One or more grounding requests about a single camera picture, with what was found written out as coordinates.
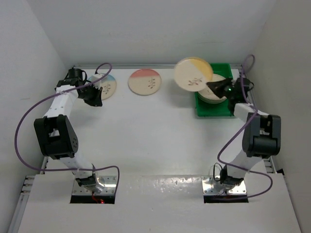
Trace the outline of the cream plate green section front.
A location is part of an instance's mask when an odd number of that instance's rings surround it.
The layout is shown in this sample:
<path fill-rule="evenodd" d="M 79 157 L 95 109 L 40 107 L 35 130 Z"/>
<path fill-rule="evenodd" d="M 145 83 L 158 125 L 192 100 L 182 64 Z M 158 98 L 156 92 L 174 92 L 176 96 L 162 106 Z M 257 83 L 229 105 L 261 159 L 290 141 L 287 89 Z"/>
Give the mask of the cream plate green section front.
<path fill-rule="evenodd" d="M 225 80 L 225 77 L 218 74 L 213 74 L 212 82 L 223 80 Z M 205 89 L 199 91 L 198 94 L 203 98 L 203 100 L 207 100 L 208 103 L 220 103 L 226 100 L 226 97 L 217 97 L 208 86 Z"/>

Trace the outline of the cream plate green section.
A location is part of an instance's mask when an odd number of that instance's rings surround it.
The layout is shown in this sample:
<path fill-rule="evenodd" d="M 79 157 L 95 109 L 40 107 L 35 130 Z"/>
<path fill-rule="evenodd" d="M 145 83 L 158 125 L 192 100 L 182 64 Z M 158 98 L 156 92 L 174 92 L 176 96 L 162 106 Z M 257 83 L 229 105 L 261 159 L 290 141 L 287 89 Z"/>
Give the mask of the cream plate green section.
<path fill-rule="evenodd" d="M 225 80 L 225 77 L 218 74 L 213 74 L 212 82 L 223 80 Z M 203 98 L 203 100 L 207 100 L 208 103 L 220 103 L 226 100 L 226 97 L 217 97 L 208 86 L 205 89 L 199 91 L 198 94 Z"/>
<path fill-rule="evenodd" d="M 226 98 L 218 98 L 215 95 L 207 95 L 207 96 L 203 96 L 201 94 L 198 94 L 198 97 L 205 103 L 209 103 L 209 104 L 220 104 L 222 102 L 224 102 L 226 100 Z"/>

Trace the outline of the cream plate yellow section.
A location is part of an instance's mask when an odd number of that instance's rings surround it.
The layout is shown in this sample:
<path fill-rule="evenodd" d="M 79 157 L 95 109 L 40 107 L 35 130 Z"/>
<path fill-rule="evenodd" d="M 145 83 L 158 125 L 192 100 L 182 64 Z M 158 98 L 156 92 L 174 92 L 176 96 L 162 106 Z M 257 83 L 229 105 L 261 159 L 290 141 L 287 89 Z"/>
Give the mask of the cream plate yellow section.
<path fill-rule="evenodd" d="M 174 66 L 174 81 L 183 90 L 199 92 L 212 81 L 213 69 L 204 59 L 189 57 Z"/>

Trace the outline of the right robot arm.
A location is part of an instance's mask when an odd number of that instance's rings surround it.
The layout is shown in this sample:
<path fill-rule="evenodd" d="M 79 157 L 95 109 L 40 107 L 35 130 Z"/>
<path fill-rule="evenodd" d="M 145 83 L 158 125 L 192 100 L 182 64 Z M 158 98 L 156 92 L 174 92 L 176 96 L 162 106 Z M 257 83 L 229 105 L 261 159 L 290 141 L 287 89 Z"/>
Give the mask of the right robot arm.
<path fill-rule="evenodd" d="M 247 78 L 208 82 L 207 87 L 217 97 L 226 97 L 231 114 L 244 122 L 236 133 L 243 134 L 242 149 L 231 162 L 223 163 L 219 178 L 220 185 L 235 187 L 258 162 L 280 152 L 281 117 L 262 112 L 247 100 L 254 88 Z"/>

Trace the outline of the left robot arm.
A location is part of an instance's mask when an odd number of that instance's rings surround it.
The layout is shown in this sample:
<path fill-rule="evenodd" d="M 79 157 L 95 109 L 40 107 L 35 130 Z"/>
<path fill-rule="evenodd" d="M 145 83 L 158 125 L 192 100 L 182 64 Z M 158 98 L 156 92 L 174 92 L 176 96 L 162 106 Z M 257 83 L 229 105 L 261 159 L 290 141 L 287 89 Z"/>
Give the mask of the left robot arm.
<path fill-rule="evenodd" d="M 78 185 L 91 191 L 102 190 L 104 185 L 99 183 L 94 165 L 79 153 L 78 137 L 69 116 L 77 99 L 93 107 L 103 105 L 102 77 L 102 74 L 95 73 L 88 78 L 81 69 L 69 69 L 65 79 L 57 83 L 57 95 L 46 114 L 34 121 L 42 154 L 70 168 Z"/>

